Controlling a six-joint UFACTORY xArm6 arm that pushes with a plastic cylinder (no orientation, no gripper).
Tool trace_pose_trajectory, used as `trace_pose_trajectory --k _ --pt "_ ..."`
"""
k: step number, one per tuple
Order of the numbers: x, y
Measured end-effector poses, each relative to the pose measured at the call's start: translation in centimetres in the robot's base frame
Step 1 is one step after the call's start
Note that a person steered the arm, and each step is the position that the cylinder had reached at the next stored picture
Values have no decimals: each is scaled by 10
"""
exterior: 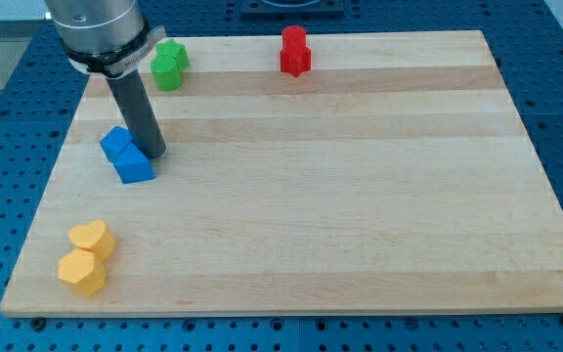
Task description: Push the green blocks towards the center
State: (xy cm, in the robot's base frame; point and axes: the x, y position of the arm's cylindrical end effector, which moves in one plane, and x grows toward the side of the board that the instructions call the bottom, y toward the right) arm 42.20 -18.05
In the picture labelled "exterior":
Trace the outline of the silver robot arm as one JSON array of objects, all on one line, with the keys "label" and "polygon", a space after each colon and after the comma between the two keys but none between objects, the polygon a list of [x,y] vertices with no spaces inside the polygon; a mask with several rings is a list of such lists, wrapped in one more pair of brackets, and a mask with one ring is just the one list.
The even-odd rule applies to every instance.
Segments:
[{"label": "silver robot arm", "polygon": [[152,27],[137,0],[46,0],[65,53],[78,71],[107,79],[121,78],[139,67],[166,37]]}]

